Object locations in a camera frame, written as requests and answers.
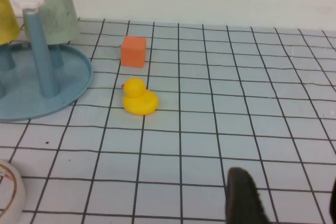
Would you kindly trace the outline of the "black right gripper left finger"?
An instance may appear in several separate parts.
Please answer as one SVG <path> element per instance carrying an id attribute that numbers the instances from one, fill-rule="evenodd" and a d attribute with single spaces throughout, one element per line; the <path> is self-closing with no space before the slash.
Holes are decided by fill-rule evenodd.
<path id="1" fill-rule="evenodd" d="M 227 223 L 269 223 L 253 178 L 239 167 L 228 171 L 225 215 Z"/>

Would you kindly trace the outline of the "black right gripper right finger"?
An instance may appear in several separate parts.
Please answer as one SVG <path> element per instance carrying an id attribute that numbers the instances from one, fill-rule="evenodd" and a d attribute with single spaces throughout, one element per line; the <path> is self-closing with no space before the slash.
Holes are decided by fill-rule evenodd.
<path id="1" fill-rule="evenodd" d="M 331 219 L 333 224 L 336 224 L 336 181 L 331 194 Z"/>

